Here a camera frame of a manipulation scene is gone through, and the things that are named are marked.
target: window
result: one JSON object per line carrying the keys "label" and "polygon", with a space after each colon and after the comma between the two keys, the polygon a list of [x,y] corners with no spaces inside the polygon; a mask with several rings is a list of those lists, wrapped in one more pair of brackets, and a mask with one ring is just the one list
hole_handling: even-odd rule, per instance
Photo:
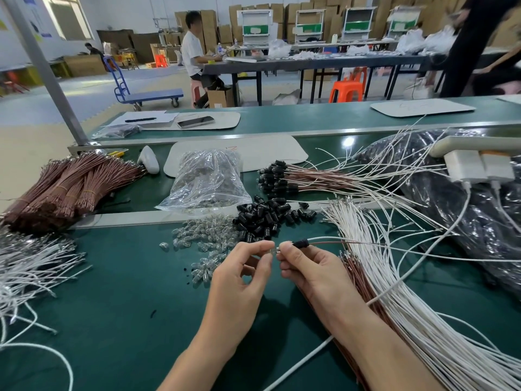
{"label": "window", "polygon": [[70,41],[92,39],[79,0],[43,0],[43,3],[61,38]]}

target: table leg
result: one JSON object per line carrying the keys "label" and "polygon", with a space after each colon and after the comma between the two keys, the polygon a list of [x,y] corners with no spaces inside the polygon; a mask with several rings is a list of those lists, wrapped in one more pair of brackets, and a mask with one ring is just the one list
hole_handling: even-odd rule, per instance
{"label": "table leg", "polygon": [[300,70],[300,96],[302,98],[302,88],[304,87],[304,71]]}
{"label": "table leg", "polygon": [[257,72],[257,101],[262,106],[262,72]]}
{"label": "table leg", "polygon": [[320,76],[320,86],[318,87],[318,98],[322,97],[322,85],[324,83],[324,71],[325,69],[322,69],[322,75]]}
{"label": "table leg", "polygon": [[441,86],[441,81],[443,81],[443,78],[445,77],[445,70],[441,72],[441,76],[440,76],[440,80],[438,81],[438,84],[436,85],[436,89],[435,89],[435,93],[438,92],[440,86]]}
{"label": "table leg", "polygon": [[383,94],[385,97],[387,97],[387,94],[389,93],[389,88],[391,87],[391,81],[394,76],[394,70],[396,69],[396,66],[394,65],[391,69],[391,73],[389,74],[389,80],[387,81],[387,87],[386,92]]}
{"label": "table leg", "polygon": [[387,100],[391,99],[392,92],[394,90],[394,84],[396,84],[396,78],[398,78],[399,74],[400,74],[400,65],[397,65],[396,66],[396,70],[394,71],[394,75],[392,77],[392,84],[391,84],[391,87],[389,89],[389,93],[387,94]]}
{"label": "table leg", "polygon": [[374,67],[369,67],[369,77],[367,78],[367,85],[365,86],[364,100],[367,100],[367,93],[369,92],[369,85],[371,85],[371,78],[373,78]]}
{"label": "table leg", "polygon": [[309,104],[313,104],[313,100],[315,98],[315,83],[316,83],[316,79],[317,79],[317,71],[313,70],[313,82],[311,84],[311,101],[309,102]]}
{"label": "table leg", "polygon": [[231,74],[231,93],[233,95],[233,105],[235,107],[239,106],[239,102],[237,101],[237,74]]}

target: display rack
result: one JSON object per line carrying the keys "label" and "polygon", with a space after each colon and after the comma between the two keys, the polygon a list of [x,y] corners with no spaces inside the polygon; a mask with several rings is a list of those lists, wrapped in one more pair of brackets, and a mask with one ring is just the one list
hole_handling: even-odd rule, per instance
{"label": "display rack", "polygon": [[310,37],[322,40],[325,9],[304,9],[296,12],[295,42],[307,41]]}
{"label": "display rack", "polygon": [[422,9],[423,6],[409,7],[407,5],[398,5],[394,7],[387,18],[389,29],[386,36],[398,38],[413,29],[418,24]]}
{"label": "display rack", "polygon": [[346,8],[342,41],[368,39],[376,7]]}
{"label": "display rack", "polygon": [[244,44],[267,44],[273,25],[273,10],[252,9],[237,11],[239,25],[242,23]]}

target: man in white shirt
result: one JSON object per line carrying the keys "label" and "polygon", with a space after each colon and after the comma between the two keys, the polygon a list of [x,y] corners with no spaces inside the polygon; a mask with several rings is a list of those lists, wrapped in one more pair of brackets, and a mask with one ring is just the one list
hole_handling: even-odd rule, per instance
{"label": "man in white shirt", "polygon": [[[186,25],[188,26],[188,32],[183,39],[181,45],[181,53],[183,55],[183,63],[186,66],[186,71],[191,79],[200,81],[206,90],[222,90],[224,83],[216,75],[203,75],[202,70],[198,67],[198,64],[208,63],[210,60],[221,61],[222,58],[217,56],[205,56],[203,48],[201,47],[201,41],[199,41],[198,35],[203,32],[203,20],[201,14],[197,11],[190,11],[186,14]],[[197,103],[198,108],[208,107],[208,95],[202,96]]]}

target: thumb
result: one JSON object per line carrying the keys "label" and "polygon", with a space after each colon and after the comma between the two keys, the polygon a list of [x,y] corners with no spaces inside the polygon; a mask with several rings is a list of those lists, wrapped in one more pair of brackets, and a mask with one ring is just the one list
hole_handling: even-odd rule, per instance
{"label": "thumb", "polygon": [[255,269],[255,275],[253,276],[253,279],[250,282],[249,288],[253,289],[255,293],[258,295],[262,295],[264,289],[266,288],[266,284],[271,274],[272,260],[273,255],[271,255],[270,253],[264,254],[257,264],[257,269]]}
{"label": "thumb", "polygon": [[301,250],[296,248],[290,241],[285,241],[279,245],[280,253],[284,258],[295,268],[297,268],[302,275],[309,279],[318,266],[315,262],[303,254]]}

